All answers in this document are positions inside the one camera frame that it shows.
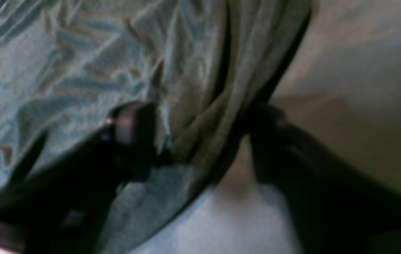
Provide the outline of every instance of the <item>black object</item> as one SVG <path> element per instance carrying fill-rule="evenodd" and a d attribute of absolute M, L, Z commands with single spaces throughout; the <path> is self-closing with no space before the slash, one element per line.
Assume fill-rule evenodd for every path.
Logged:
<path fill-rule="evenodd" d="M 401 195 L 360 175 L 266 104 L 247 118 L 257 180 L 289 205 L 304 253 L 401 253 Z"/>
<path fill-rule="evenodd" d="M 155 158 L 155 107 L 135 102 L 59 161 L 26 178 L 44 136 L 0 190 L 0 247 L 25 254 L 92 252 L 117 188 L 145 181 Z"/>

